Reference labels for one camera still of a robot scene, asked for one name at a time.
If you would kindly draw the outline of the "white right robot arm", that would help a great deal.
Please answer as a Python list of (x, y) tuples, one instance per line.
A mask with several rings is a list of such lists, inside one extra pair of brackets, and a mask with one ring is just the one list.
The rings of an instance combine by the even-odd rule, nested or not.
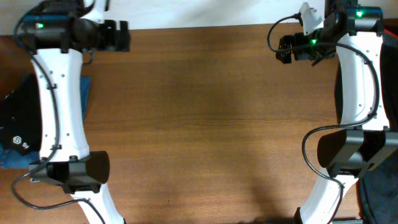
[(274, 50), (283, 63), (322, 60), (333, 53), (340, 63), (340, 120), (309, 131), (302, 140), (303, 158), (318, 177), (296, 211), (296, 223), (334, 223), (347, 191), (397, 150), (397, 131), (383, 98), (382, 44), (374, 32), (338, 38), (296, 33), (283, 36)]

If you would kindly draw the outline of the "black bag with red trim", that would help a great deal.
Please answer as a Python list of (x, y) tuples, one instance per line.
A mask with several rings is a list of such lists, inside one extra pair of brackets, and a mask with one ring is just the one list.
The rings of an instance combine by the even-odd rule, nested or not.
[(397, 223), (397, 35), (385, 31), (379, 59), (381, 100), (367, 128), (338, 132), (333, 171), (359, 179), (365, 223)]

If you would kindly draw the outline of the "dark green polo shirt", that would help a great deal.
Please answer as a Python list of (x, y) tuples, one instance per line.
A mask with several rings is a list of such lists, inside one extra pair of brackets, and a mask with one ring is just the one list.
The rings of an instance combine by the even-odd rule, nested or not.
[(25, 156), (40, 149), (42, 123), (37, 79), (24, 77), (19, 88), (1, 100), (1, 144)]

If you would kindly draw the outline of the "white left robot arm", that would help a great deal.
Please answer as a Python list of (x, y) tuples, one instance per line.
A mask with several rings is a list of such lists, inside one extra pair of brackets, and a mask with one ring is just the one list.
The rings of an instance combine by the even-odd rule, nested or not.
[(30, 176), (60, 187), (90, 223), (124, 223), (108, 187), (110, 160), (92, 151), (83, 128), (81, 68), (89, 51), (127, 52), (126, 21), (29, 16), (22, 27), (38, 81), (42, 140)]

